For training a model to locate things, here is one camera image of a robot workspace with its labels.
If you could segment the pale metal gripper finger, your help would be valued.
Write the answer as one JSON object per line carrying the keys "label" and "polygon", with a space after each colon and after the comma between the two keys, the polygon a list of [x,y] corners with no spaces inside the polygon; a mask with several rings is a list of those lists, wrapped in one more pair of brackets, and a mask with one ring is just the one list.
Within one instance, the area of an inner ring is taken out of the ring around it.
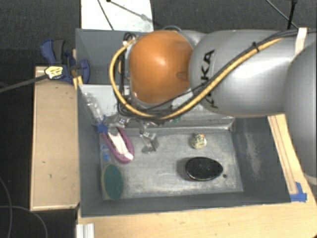
{"label": "pale metal gripper finger", "polygon": [[144,143],[142,153],[154,152],[159,147],[157,135],[155,133],[144,132],[141,134],[141,140]]}
{"label": "pale metal gripper finger", "polygon": [[127,127],[129,119],[125,119],[122,117],[114,117],[110,119],[108,124],[108,134],[117,135],[121,129]]}

